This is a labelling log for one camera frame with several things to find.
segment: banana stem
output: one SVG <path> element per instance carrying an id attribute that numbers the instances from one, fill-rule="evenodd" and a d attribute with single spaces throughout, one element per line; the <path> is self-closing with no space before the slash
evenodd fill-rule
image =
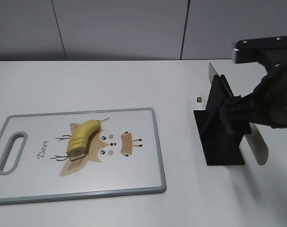
<path id="1" fill-rule="evenodd" d="M 101 120 L 101 121 L 99 121 L 100 123 L 102 123 L 102 122 L 104 122 L 104 121 L 106 121 L 106 120 L 109 120 L 110 118 L 108 117 L 108 118 L 106 118 L 106 119 L 103 119 L 103 120 Z"/>

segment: deer antler drawing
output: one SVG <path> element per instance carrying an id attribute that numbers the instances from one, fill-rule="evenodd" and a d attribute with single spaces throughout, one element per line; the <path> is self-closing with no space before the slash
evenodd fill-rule
<path id="1" fill-rule="evenodd" d="M 58 141 L 61 141 L 61 140 L 67 140 L 67 139 L 70 139 L 71 136 L 70 135 L 62 135 L 60 138 L 56 138 L 58 139 Z"/>
<path id="2" fill-rule="evenodd" d="M 65 161 L 69 158 L 69 156 L 58 156 L 55 155 L 55 157 L 51 157 L 50 159 L 56 159 L 56 162 L 61 162 L 61 161 Z"/>

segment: small object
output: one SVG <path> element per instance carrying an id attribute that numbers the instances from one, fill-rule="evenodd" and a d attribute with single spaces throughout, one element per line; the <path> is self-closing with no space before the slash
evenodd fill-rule
<path id="1" fill-rule="evenodd" d="M 72 134 L 68 145 L 68 156 L 76 156 L 87 150 L 88 138 L 96 131 L 101 129 L 101 122 L 108 120 L 89 120 L 79 125 Z"/>
<path id="2" fill-rule="evenodd" d="M 70 161 L 72 162 L 72 161 L 75 161 L 77 159 L 83 158 L 85 156 L 86 156 L 85 153 L 81 153 L 81 154 L 75 155 L 75 156 L 70 156 Z"/>
<path id="3" fill-rule="evenodd" d="M 199 94 L 197 96 L 196 109 L 197 110 L 205 110 L 206 103 L 207 103 L 207 99 L 204 97 L 204 95 Z"/>

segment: black metal bracket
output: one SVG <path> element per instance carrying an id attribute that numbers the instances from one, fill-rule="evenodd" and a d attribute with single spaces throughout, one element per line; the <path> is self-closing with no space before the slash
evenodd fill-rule
<path id="1" fill-rule="evenodd" d="M 212 81 L 206 110 L 194 111 L 203 152 L 208 166 L 244 165 L 239 149 L 245 133 L 250 132 L 248 122 L 226 125 L 220 118 L 219 109 L 225 100 L 233 97 L 224 75 L 215 75 Z M 241 132 L 230 134 L 232 129 L 241 124 Z"/>

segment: banana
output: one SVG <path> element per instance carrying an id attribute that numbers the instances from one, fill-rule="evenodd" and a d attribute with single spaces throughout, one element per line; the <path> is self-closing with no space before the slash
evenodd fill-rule
<path id="1" fill-rule="evenodd" d="M 68 145 L 68 156 L 76 156 L 87 150 L 88 138 L 101 128 L 101 122 L 108 120 L 89 120 L 79 125 L 72 134 Z"/>

